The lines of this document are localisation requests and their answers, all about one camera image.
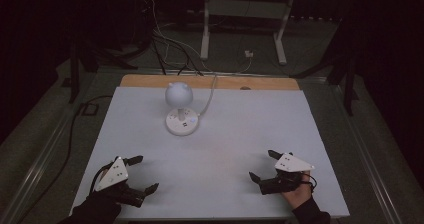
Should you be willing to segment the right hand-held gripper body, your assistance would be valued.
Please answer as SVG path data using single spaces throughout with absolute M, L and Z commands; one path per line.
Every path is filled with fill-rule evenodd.
M 303 184 L 302 174 L 311 171 L 314 166 L 291 153 L 281 153 L 282 157 L 276 160 L 274 168 L 276 176 L 271 179 L 261 179 L 259 189 L 263 195 L 294 191 Z

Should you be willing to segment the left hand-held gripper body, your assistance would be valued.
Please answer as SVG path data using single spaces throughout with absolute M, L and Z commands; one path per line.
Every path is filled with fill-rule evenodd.
M 123 159 L 122 157 L 116 157 L 112 163 L 103 166 L 99 170 L 99 173 L 105 172 L 105 174 L 94 186 L 94 191 L 105 194 L 120 204 L 140 207 L 145 195 L 142 191 L 128 186 L 128 166 L 124 164 Z

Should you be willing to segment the person's right hand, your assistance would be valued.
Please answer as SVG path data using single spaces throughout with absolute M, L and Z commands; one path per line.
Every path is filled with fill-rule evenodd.
M 312 187 L 310 183 L 310 172 L 305 171 L 302 174 L 303 184 L 300 184 L 297 189 L 290 192 L 283 192 L 283 198 L 288 204 L 296 209 L 312 197 Z

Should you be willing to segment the white table sheet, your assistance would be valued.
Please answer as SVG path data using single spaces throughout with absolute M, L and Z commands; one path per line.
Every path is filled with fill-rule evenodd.
M 263 195 L 250 172 L 275 176 L 268 150 L 312 164 L 314 199 L 334 217 L 349 210 L 305 94 L 301 91 L 197 89 L 192 106 L 206 112 L 189 136 L 168 132 L 162 88 L 119 87 L 112 98 L 74 202 L 88 195 L 94 174 L 117 156 L 142 155 L 128 184 L 157 191 L 121 220 L 268 219 L 290 216 L 279 195 Z

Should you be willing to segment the black floor box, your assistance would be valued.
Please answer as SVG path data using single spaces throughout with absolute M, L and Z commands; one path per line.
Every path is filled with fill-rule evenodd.
M 96 116 L 99 105 L 94 103 L 82 103 L 79 107 L 78 114 L 81 116 Z

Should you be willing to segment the white round-headed desk lamp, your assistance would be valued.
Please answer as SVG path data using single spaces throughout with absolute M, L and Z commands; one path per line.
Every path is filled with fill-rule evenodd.
M 185 82 L 169 83 L 165 100 L 172 107 L 165 118 L 168 131 L 176 136 L 192 134 L 199 126 L 199 114 L 189 107 L 193 101 L 191 87 Z

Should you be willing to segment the black stand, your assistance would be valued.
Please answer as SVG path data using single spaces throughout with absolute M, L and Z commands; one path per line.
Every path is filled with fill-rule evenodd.
M 346 112 L 352 116 L 352 101 L 355 97 L 353 87 L 356 54 L 355 27 L 348 19 L 342 19 L 321 61 L 302 72 L 291 74 L 291 77 L 303 79 L 331 66 L 332 69 L 326 80 L 329 85 L 339 85 L 344 80 L 343 106 Z
M 96 59 L 97 56 L 122 69 L 136 69 L 135 66 L 127 64 L 90 40 L 73 40 L 70 46 L 70 77 L 68 80 L 68 85 L 71 88 L 70 103 L 76 100 L 80 92 L 80 68 L 83 68 L 86 72 L 96 72 L 100 67 Z

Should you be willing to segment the white metal stand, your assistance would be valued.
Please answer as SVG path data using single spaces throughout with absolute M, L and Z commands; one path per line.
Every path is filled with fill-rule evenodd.
M 287 58 L 282 38 L 291 14 L 293 2 L 294 0 L 286 0 L 280 3 L 251 0 L 204 0 L 200 58 L 206 61 L 209 57 L 210 16 L 264 18 L 280 21 L 279 28 L 273 34 L 273 41 L 278 63 L 286 65 Z

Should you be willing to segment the metal floor rail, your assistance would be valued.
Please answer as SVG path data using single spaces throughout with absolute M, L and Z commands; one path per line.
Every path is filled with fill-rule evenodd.
M 388 192 L 388 189 L 379 174 L 377 167 L 372 160 L 372 156 L 367 148 L 367 145 L 356 126 L 354 119 L 347 113 L 343 104 L 343 93 L 339 86 L 331 86 L 331 92 L 335 98 L 339 112 L 343 116 L 344 122 L 349 129 L 349 135 L 353 139 L 352 144 L 355 147 L 363 169 L 368 177 L 369 183 L 373 189 L 383 215 L 388 224 L 404 224 L 401 220 L 398 210 L 396 209 L 393 200 Z
M 33 164 L 30 166 L 27 174 L 24 176 L 22 183 L 19 185 L 17 192 L 7 205 L 4 213 L 0 216 L 0 224 L 17 224 L 26 202 L 30 199 L 33 191 L 43 176 L 48 166 L 49 159 L 56 149 L 59 139 L 64 133 L 65 128 L 70 123 L 75 111 L 72 108 L 66 108 L 61 115 L 59 122 L 52 134 L 49 136 L 46 144 L 41 149 Z

